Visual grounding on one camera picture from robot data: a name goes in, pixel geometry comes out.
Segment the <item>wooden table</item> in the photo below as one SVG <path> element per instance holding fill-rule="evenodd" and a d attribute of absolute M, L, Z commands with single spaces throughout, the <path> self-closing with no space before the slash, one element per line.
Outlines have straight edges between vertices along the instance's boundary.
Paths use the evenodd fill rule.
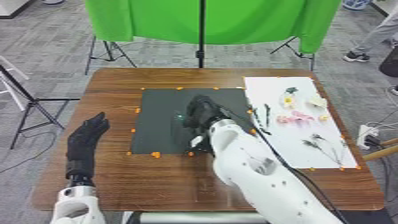
<path fill-rule="evenodd" d="M 134 108 L 140 107 L 140 88 L 234 88 L 243 77 L 307 76 L 303 70 L 285 69 L 101 69 L 92 77 L 77 103 L 58 148 L 33 192 L 33 205 L 53 209 L 58 190 L 65 186 L 65 139 L 83 120 L 106 113 L 111 128 L 95 150 L 95 177 L 102 210 L 120 211 L 237 211 L 253 210 L 239 193 L 221 184 L 211 170 L 211 156 L 186 157 L 127 155 Z M 324 90 L 314 78 L 321 96 Z M 328 106 L 340 133 L 362 169 L 303 170 L 340 210 L 378 210 L 383 196 L 362 161 L 344 125 Z"/>

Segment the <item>green backdrop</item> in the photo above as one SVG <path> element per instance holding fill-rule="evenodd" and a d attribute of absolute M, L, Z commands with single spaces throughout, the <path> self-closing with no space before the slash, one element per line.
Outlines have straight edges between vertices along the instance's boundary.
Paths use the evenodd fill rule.
<path fill-rule="evenodd" d="M 207 0 L 205 44 L 244 44 L 300 38 L 300 52 L 314 53 L 339 0 Z M 133 36 L 197 43 L 198 0 L 85 0 L 95 37 Z"/>

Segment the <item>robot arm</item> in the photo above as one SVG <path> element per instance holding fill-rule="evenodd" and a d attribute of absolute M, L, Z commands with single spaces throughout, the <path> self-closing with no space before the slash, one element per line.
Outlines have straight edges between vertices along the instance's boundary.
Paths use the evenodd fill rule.
<path fill-rule="evenodd" d="M 204 96 L 191 100 L 184 126 L 205 132 L 214 174 L 221 182 L 239 188 L 266 221 L 271 224 L 340 224 L 268 146 L 244 133 Z"/>
<path fill-rule="evenodd" d="M 83 122 L 67 139 L 65 178 L 69 186 L 58 192 L 51 224 L 104 224 L 90 178 L 93 176 L 95 144 L 108 127 L 104 113 L 99 113 Z"/>

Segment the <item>black glove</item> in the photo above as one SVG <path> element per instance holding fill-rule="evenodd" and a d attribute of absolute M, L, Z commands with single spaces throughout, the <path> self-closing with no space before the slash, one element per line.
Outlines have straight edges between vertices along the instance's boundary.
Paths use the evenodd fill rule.
<path fill-rule="evenodd" d="M 188 104 L 182 126 L 193 129 L 200 128 L 204 131 L 209 129 L 212 122 L 225 118 L 228 117 L 209 97 L 197 95 Z"/>
<path fill-rule="evenodd" d="M 108 120 L 104 119 L 104 113 L 101 112 L 95 117 L 83 121 L 81 126 L 69 135 L 65 179 L 69 179 L 72 175 L 81 175 L 86 178 L 92 178 L 93 176 L 95 144 L 108 127 Z"/>

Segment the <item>white paper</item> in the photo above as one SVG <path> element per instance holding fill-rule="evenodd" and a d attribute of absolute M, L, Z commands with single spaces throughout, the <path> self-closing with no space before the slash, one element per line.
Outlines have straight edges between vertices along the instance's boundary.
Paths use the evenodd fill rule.
<path fill-rule="evenodd" d="M 314 107 L 307 100 L 317 94 L 312 79 L 307 77 L 246 77 L 244 78 L 244 94 L 248 103 L 257 108 L 257 115 L 262 127 L 266 127 L 266 110 L 264 104 L 269 106 L 269 125 L 266 131 L 271 135 L 264 135 L 273 148 L 294 168 L 355 168 L 356 162 L 346 147 L 340 132 L 333 123 L 328 110 Z M 285 109 L 280 103 L 285 89 L 294 87 L 294 109 Z M 291 111 L 308 115 L 312 121 L 298 121 L 280 124 L 276 116 L 291 116 Z M 319 121 L 317 117 L 328 116 L 326 121 Z M 312 140 L 312 135 L 321 136 L 323 140 Z M 319 149 L 303 144 L 303 140 L 316 142 Z"/>

